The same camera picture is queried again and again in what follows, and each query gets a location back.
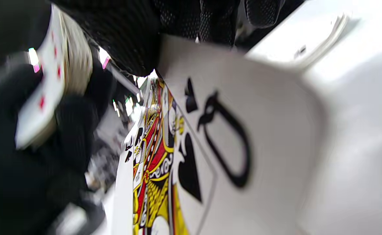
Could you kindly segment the person's right hand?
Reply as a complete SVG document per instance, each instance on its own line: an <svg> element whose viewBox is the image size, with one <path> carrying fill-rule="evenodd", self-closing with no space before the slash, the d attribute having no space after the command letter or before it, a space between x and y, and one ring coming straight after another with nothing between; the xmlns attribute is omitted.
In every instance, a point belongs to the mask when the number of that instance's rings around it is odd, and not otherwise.
<svg viewBox="0 0 382 235"><path fill-rule="evenodd" d="M123 71L148 76L163 34L234 45L240 0L52 0Z"/></svg>

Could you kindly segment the person's left hand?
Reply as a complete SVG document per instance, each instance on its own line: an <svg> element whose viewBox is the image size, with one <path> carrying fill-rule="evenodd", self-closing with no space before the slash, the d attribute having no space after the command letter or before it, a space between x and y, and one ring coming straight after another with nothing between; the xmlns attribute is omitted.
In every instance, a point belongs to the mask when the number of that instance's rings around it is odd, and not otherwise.
<svg viewBox="0 0 382 235"><path fill-rule="evenodd" d="M34 149L18 150L18 112L43 80L30 64L0 67L0 235L40 235L86 189L94 131L115 86L95 60L84 95L63 98L56 132Z"/></svg>

